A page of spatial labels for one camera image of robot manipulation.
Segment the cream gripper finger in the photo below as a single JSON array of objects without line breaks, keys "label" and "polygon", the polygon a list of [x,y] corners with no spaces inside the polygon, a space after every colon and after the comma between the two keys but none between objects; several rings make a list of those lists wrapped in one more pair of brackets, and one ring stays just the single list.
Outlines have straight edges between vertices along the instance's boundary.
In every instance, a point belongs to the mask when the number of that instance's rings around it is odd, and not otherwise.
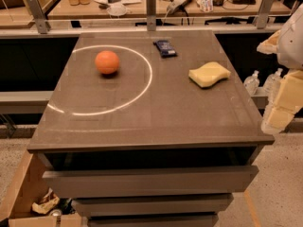
[{"label": "cream gripper finger", "polygon": [[274,84],[268,97],[261,130],[267,134],[284,131],[303,108],[303,71],[290,70]]},{"label": "cream gripper finger", "polygon": [[276,31],[268,39],[260,43],[257,47],[257,51],[263,54],[275,54],[277,52],[277,41],[280,35],[280,31]]}]

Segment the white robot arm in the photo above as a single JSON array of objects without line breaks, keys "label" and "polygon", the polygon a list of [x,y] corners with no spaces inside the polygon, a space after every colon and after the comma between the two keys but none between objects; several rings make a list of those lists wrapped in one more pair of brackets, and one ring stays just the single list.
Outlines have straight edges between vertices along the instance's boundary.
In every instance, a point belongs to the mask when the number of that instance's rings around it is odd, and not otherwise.
[{"label": "white robot arm", "polygon": [[258,45],[257,51],[275,53],[278,63],[289,69],[273,84],[261,123],[264,133],[277,134],[284,131],[303,108],[303,4],[281,30]]}]

